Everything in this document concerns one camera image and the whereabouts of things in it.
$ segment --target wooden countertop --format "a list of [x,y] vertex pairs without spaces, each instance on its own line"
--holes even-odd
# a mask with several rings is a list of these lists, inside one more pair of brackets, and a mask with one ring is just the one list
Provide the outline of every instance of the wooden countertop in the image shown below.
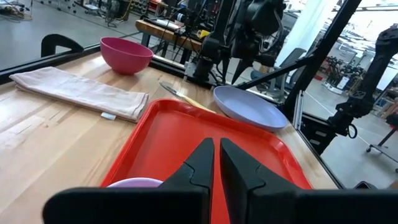
[[[159,38],[161,38],[163,36],[163,39],[166,40],[167,42],[174,42],[175,38],[177,38],[177,36],[174,35],[174,32],[165,30],[164,28],[161,28],[161,27],[151,24],[149,22],[145,22],[143,20],[137,20],[136,27],[137,27],[138,31],[143,32],[145,34],[153,35],[153,36],[159,37]],[[182,43],[184,42],[184,40],[185,40],[185,37],[180,37],[177,40],[177,45],[181,46]],[[197,40],[192,40],[191,38],[188,38],[188,40],[185,41],[183,47],[185,49],[194,50],[194,51],[198,52],[198,51],[200,51],[201,42],[199,42]]]
[[[99,53],[59,66],[123,90],[145,91],[150,100],[175,98],[160,87],[174,84],[218,113],[210,91],[147,68],[133,77],[115,74]],[[99,112],[0,86],[0,223],[41,223],[41,210],[54,193],[98,186],[135,124],[110,121]],[[278,134],[316,189],[336,185],[290,125]]]

